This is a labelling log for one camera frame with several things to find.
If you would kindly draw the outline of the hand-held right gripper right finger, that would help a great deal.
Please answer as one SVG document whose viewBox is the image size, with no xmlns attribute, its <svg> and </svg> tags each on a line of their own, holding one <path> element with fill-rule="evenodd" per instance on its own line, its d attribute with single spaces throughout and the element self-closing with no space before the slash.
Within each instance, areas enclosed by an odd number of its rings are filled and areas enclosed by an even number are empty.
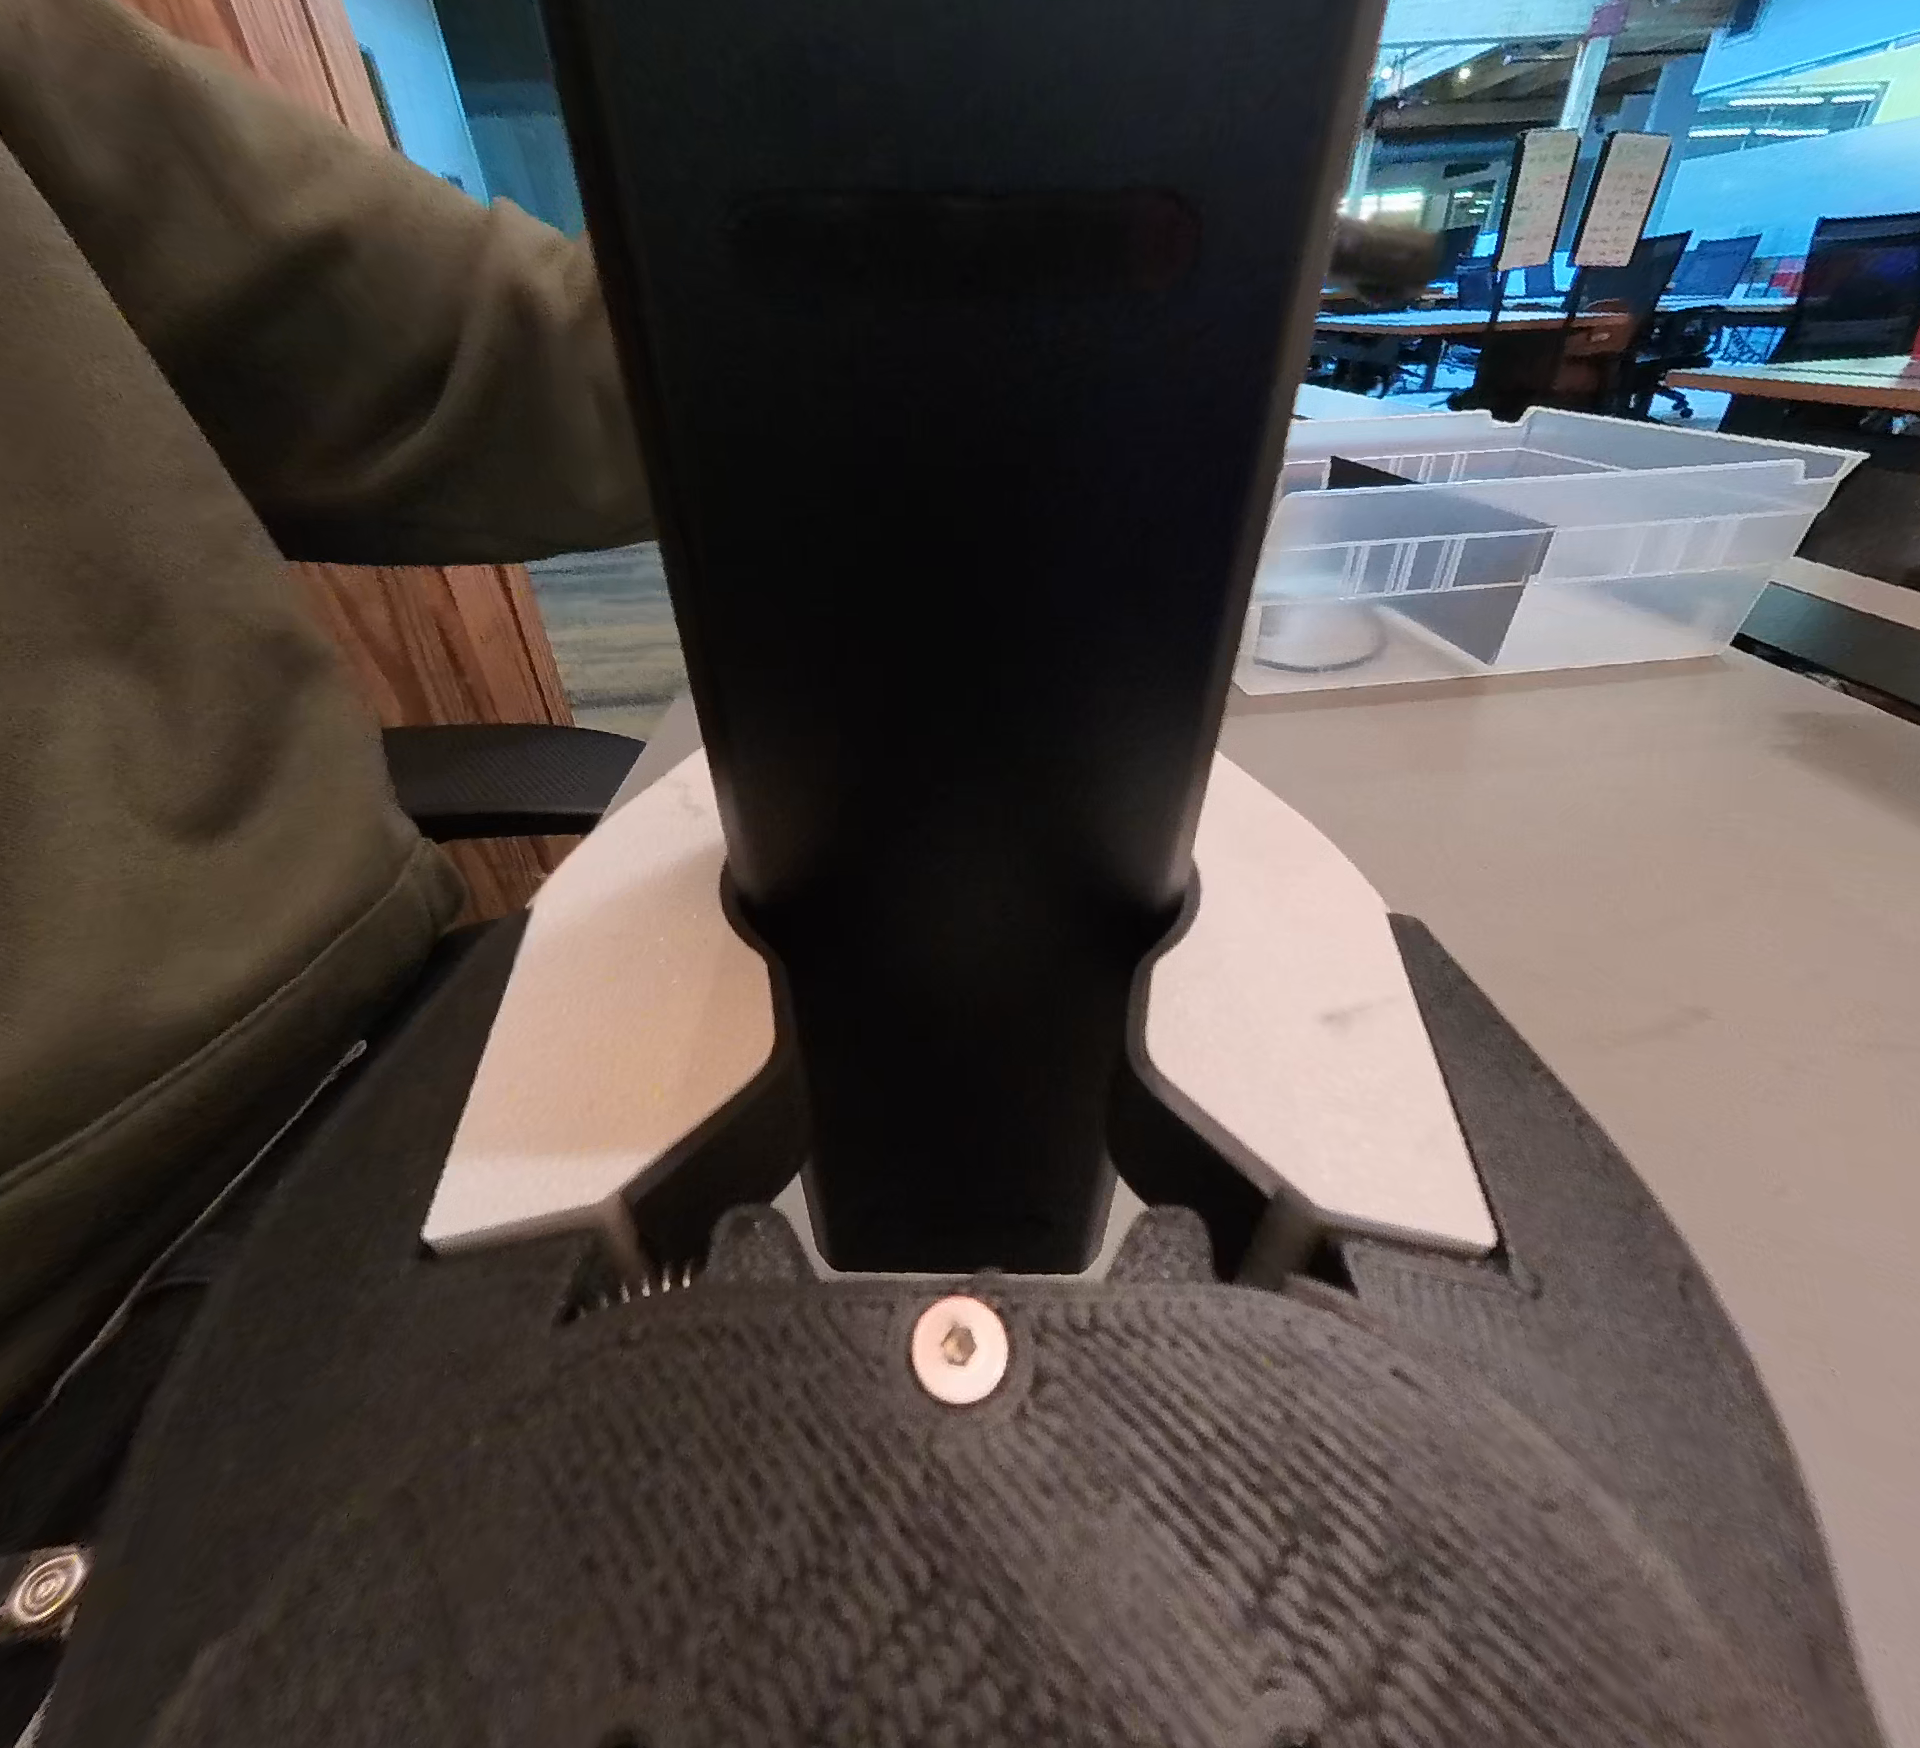
<svg viewBox="0 0 1920 1748">
<path fill-rule="evenodd" d="M 1193 879 L 1142 968 L 1132 1056 L 1253 1209 L 1482 1263 L 1501 1243 L 1387 908 L 1273 788 L 1212 756 Z"/>
</svg>

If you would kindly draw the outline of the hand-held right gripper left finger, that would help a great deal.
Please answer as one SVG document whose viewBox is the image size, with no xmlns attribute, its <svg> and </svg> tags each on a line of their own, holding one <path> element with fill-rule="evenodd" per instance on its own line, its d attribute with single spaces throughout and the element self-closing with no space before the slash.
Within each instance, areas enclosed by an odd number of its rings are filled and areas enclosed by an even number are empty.
<svg viewBox="0 0 1920 1748">
<path fill-rule="evenodd" d="M 799 1170 L 784 993 L 726 904 L 706 753 L 610 811 L 534 897 L 420 1221 L 434 1252 L 593 1230 L 704 1256 Z"/>
</svg>

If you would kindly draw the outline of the clear plastic organizer box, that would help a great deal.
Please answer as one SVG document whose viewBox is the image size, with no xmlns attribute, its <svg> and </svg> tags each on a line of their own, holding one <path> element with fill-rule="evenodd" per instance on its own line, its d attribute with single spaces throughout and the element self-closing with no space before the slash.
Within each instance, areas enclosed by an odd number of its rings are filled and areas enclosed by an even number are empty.
<svg viewBox="0 0 1920 1748">
<path fill-rule="evenodd" d="M 1558 411 L 1305 418 L 1233 681 L 1277 697 L 1715 656 L 1864 459 Z"/>
</svg>

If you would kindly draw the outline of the black multiport USB hub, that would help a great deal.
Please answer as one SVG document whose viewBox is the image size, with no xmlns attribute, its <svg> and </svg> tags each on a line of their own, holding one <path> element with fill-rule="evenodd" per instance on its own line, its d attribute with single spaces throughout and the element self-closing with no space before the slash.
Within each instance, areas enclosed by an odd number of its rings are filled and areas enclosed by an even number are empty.
<svg viewBox="0 0 1920 1748">
<path fill-rule="evenodd" d="M 1149 1076 L 1386 0 L 540 0 L 775 1046 L 626 1189 L 844 1272 L 1233 1279 L 1323 1218 Z"/>
</svg>

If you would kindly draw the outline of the person's left forearm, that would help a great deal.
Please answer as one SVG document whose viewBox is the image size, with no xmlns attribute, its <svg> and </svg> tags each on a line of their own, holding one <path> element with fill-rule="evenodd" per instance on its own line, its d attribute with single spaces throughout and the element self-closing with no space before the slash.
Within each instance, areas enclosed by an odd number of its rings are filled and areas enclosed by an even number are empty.
<svg viewBox="0 0 1920 1748">
<path fill-rule="evenodd" d="M 279 550 L 477 566 L 659 533 L 581 239 L 120 0 L 1 0 L 3 148 Z"/>
</svg>

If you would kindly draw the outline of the grey desk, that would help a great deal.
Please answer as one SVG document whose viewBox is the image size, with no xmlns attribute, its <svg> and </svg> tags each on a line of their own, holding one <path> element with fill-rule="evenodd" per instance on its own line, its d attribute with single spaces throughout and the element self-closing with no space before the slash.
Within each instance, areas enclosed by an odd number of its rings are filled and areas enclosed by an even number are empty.
<svg viewBox="0 0 1920 1748">
<path fill-rule="evenodd" d="M 1222 751 L 1420 918 L 1665 1206 L 1916 1743 L 1916 721 L 1747 652 L 1233 695 Z"/>
</svg>

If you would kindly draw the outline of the person's olive jacket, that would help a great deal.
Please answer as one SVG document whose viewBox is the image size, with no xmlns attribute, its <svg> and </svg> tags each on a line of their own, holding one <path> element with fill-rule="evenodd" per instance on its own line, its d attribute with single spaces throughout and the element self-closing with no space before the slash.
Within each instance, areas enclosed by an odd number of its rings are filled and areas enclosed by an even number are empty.
<svg viewBox="0 0 1920 1748">
<path fill-rule="evenodd" d="M 285 563 L 3 150 L 3 1427 L 448 914 Z"/>
</svg>

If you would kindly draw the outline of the black office chair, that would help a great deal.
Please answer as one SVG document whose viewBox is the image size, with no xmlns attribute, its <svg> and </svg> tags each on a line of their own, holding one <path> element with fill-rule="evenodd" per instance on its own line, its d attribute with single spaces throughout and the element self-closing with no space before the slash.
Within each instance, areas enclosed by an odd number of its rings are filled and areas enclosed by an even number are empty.
<svg viewBox="0 0 1920 1748">
<path fill-rule="evenodd" d="M 1579 269 L 1560 310 L 1480 343 L 1473 379 L 1448 397 L 1448 411 L 1501 420 L 1532 409 L 1608 413 L 1690 239 L 1687 232 L 1646 238 L 1617 269 Z"/>
</svg>

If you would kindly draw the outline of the white paper sign board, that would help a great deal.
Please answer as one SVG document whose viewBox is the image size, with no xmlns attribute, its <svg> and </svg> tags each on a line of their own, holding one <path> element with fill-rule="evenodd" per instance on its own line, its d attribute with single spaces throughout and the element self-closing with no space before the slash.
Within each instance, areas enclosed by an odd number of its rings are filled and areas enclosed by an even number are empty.
<svg viewBox="0 0 1920 1748">
<path fill-rule="evenodd" d="M 1525 128 L 1505 189 L 1494 269 L 1544 265 L 1567 209 L 1582 147 L 1579 128 Z"/>
<path fill-rule="evenodd" d="M 1665 132 L 1617 128 L 1606 139 L 1572 243 L 1575 269 L 1619 269 L 1634 259 L 1670 148 Z"/>
</svg>

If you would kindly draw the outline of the black monitor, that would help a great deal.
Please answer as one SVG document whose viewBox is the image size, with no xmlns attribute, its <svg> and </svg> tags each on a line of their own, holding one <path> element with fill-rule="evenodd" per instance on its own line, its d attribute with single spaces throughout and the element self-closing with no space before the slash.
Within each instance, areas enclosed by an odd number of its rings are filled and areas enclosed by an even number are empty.
<svg viewBox="0 0 1920 1748">
<path fill-rule="evenodd" d="M 1775 367 L 1906 359 L 1917 329 L 1917 213 L 1821 217 Z"/>
</svg>

